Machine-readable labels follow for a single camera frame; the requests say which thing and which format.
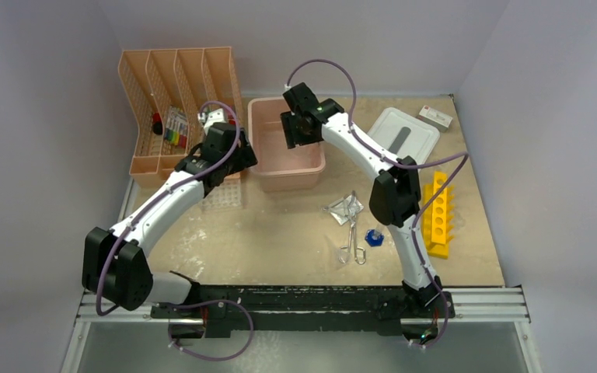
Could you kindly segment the pink plastic bin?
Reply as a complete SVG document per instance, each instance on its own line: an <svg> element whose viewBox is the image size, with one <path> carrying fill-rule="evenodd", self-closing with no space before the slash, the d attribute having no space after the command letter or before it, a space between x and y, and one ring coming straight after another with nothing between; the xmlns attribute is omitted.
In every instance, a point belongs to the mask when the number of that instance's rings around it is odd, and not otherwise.
<svg viewBox="0 0 597 373"><path fill-rule="evenodd" d="M247 107L247 134L257 157L251 173L267 193L312 189L326 167L320 144L287 147L280 118L286 111L281 97L252 99Z"/></svg>

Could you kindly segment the clear acrylic tube rack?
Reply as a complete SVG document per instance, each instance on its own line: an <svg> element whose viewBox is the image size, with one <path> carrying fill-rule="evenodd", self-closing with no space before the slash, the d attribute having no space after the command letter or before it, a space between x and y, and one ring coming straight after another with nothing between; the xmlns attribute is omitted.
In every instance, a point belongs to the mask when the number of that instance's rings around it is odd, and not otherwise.
<svg viewBox="0 0 597 373"><path fill-rule="evenodd" d="M240 179L226 179L214 188L201 202L203 211L228 210L243 206L242 183Z"/></svg>

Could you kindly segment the yellow test tube rack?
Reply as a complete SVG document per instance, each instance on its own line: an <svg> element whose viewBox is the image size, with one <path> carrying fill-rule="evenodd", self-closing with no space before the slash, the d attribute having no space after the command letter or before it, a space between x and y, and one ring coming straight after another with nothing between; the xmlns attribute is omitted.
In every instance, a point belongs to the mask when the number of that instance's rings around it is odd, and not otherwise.
<svg viewBox="0 0 597 373"><path fill-rule="evenodd" d="M429 256L447 260L453 236L453 194L446 187L429 205L421 218L421 231Z"/></svg>

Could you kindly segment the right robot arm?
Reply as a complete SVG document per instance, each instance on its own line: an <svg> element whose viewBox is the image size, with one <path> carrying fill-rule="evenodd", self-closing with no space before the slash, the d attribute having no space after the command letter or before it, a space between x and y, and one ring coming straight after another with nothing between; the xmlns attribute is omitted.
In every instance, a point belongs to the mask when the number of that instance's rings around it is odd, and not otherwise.
<svg viewBox="0 0 597 373"><path fill-rule="evenodd" d="M388 228L400 258L405 305L426 315L442 289L428 259L420 227L421 185L416 162L399 159L371 139L333 99L319 101L304 83L286 89L280 115L289 148L325 141L340 149L372 181L368 208Z"/></svg>

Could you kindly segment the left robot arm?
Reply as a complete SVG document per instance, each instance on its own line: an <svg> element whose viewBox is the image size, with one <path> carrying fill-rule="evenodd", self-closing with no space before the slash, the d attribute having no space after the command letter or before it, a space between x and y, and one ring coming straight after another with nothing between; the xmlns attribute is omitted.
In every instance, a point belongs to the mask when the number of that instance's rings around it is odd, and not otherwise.
<svg viewBox="0 0 597 373"><path fill-rule="evenodd" d="M201 297L180 274L154 273L148 256L166 231L227 176L255 166L257 158L244 130L212 124L204 140L182 158L166 182L134 213L108 229L86 236L82 286L101 302L133 311L146 302L170 303L180 317L198 313Z"/></svg>

